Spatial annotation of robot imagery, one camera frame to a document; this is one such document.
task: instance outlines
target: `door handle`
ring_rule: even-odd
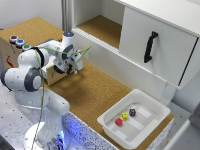
[[[145,52],[145,55],[144,55],[144,63],[147,63],[152,59],[152,57],[150,56],[151,48],[152,48],[152,45],[153,45],[153,39],[155,39],[157,36],[158,36],[158,33],[153,31],[151,36],[149,37],[149,40],[147,42],[146,52]]]

